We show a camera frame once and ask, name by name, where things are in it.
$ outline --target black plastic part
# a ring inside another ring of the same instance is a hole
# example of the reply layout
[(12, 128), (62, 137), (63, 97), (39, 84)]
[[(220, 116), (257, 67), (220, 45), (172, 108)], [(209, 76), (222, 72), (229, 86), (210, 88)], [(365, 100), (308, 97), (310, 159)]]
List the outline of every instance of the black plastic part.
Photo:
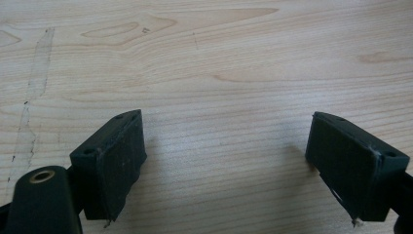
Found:
[(7, 219), (9, 217), (9, 209), (12, 204), (6, 204), (0, 207), (0, 233), (6, 228)]
[(413, 225), (413, 177), (404, 174), (399, 183), (394, 185), (391, 194), (392, 209), (403, 216), (403, 220), (409, 219)]
[(115, 220), (146, 160), (140, 110), (109, 120), (70, 159), (86, 218)]
[(16, 184), (4, 233), (82, 233), (71, 196), (65, 168), (50, 166), (24, 175)]
[(316, 112), (307, 160), (352, 219), (384, 221), (409, 157), (351, 122)]

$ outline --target light wood surface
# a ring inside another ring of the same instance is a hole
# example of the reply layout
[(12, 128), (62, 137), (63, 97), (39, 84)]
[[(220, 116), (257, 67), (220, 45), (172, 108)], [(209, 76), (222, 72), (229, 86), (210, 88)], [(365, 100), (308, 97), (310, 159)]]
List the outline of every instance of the light wood surface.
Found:
[(148, 160), (86, 234), (393, 233), (353, 228), (304, 152), (318, 110), (413, 155), (413, 2), (0, 1), (1, 204), (132, 109)]

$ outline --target scratch mark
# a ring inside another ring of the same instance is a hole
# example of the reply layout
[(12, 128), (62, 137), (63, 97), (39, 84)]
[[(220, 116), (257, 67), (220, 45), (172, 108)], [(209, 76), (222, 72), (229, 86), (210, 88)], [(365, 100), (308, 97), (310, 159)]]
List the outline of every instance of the scratch mark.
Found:
[(194, 39), (195, 39), (195, 46), (197, 46), (197, 50), (199, 50), (200, 48), (198, 47), (198, 41), (197, 41), (197, 37), (195, 36), (195, 32), (193, 32), (192, 35), (194, 36)]
[(26, 101), (21, 112), (18, 139), (15, 146), (15, 154), (12, 159), (13, 165), (9, 173), (9, 181), (11, 181), (11, 183), (9, 183), (6, 188), (6, 201), (10, 200), (10, 196), (12, 195), (8, 191), (13, 189), (16, 181), (27, 173), (34, 155), (36, 135), (31, 131), (29, 126), (30, 105), (33, 100), (39, 98), (46, 91), (54, 34), (54, 28), (46, 29), (43, 37), (37, 42), (34, 52), (30, 79), (26, 89)]

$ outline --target mounting hole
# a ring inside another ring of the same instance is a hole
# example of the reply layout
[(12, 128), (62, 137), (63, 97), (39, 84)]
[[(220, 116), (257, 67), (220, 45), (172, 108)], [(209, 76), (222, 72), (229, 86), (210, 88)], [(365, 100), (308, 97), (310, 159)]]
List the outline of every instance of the mounting hole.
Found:
[(395, 157), (397, 156), (395, 153), (391, 152), (391, 151), (386, 151), (384, 152), (384, 155), (389, 156), (389, 157)]
[(33, 175), (29, 181), (31, 183), (41, 183), (51, 179), (53, 176), (55, 176), (55, 171), (45, 170)]
[(94, 152), (94, 149), (85, 149), (83, 151), (84, 154), (90, 154), (90, 153), (93, 153), (93, 152)]

